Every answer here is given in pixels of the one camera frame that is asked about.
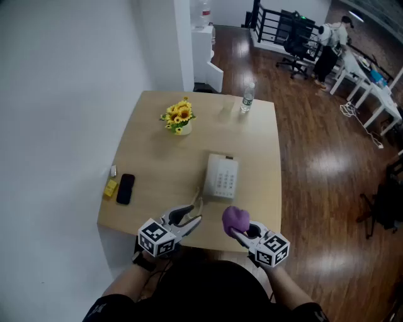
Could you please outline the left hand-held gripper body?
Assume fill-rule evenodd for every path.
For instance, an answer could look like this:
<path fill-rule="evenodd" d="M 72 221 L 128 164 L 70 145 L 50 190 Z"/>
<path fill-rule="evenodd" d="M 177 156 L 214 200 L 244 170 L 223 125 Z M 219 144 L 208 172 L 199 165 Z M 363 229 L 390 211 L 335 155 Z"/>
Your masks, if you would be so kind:
<path fill-rule="evenodd" d="M 138 229 L 139 245 L 154 258 L 172 252 L 187 232 L 179 227 L 187 211 L 165 212 L 157 221 L 150 218 Z"/>

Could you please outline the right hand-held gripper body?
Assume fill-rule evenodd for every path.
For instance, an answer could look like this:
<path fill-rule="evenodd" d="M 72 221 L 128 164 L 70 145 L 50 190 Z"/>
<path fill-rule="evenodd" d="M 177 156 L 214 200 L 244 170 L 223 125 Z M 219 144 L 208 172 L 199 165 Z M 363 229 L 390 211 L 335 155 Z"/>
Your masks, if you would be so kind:
<path fill-rule="evenodd" d="M 271 230 L 260 230 L 254 237 L 246 235 L 248 258 L 255 266 L 266 265 L 276 267 L 288 257 L 290 242 L 279 233 Z"/>

